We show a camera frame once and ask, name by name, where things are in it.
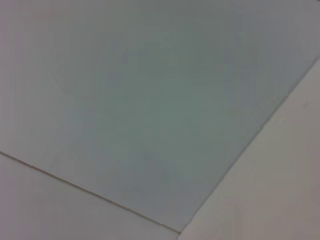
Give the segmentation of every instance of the white surface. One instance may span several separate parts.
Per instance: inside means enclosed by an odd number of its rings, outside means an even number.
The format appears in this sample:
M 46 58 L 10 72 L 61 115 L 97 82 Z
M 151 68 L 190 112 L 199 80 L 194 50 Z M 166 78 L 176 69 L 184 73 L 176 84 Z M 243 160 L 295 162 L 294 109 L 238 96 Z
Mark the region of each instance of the white surface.
M 179 240 L 320 239 L 320 61 Z
M 320 53 L 315 0 L 2 0 L 0 151 L 182 230 Z
M 177 236 L 0 155 L 0 239 L 175 240 Z

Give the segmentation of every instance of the wall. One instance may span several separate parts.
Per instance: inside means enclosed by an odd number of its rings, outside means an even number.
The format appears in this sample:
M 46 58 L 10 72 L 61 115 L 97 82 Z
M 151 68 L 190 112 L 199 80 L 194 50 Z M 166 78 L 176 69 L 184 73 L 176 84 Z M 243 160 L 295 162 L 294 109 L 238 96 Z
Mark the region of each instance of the wall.
M 320 239 L 320 61 L 179 240 Z

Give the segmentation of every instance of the ceiling panel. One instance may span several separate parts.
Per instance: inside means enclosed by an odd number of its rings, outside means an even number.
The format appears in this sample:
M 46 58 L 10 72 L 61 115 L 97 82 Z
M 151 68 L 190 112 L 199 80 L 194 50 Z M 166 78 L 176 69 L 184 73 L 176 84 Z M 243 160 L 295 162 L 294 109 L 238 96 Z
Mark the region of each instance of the ceiling panel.
M 0 155 L 0 238 L 175 240 L 178 234 Z
M 314 0 L 5 0 L 0 151 L 178 231 L 320 53 Z

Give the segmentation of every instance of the white wall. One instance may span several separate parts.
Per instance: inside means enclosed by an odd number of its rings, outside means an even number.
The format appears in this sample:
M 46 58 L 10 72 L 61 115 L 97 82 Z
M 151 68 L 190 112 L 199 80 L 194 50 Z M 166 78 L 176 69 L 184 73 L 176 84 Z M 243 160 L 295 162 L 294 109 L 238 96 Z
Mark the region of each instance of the white wall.
M 0 155 L 1 240 L 175 240 L 177 236 Z
M 320 61 L 179 239 L 320 239 Z

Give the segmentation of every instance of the ceiling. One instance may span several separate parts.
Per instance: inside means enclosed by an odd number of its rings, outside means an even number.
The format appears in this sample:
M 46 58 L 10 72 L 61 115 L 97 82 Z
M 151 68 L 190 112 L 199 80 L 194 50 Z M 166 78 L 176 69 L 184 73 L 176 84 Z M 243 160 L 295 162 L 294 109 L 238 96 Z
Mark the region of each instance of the ceiling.
M 180 232 L 320 53 L 314 0 L 4 0 L 0 151 Z

